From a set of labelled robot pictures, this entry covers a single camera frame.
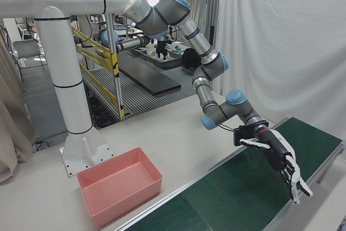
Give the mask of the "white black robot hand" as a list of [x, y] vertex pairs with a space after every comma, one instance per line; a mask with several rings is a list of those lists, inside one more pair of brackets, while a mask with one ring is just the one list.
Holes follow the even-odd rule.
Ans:
[[273, 170], [278, 171], [287, 185], [291, 200], [300, 203], [298, 191], [306, 196], [313, 192], [301, 177], [300, 167], [296, 162], [295, 150], [288, 141], [274, 129], [262, 129], [257, 135], [257, 141], [241, 138], [240, 145], [263, 150], [263, 154]]

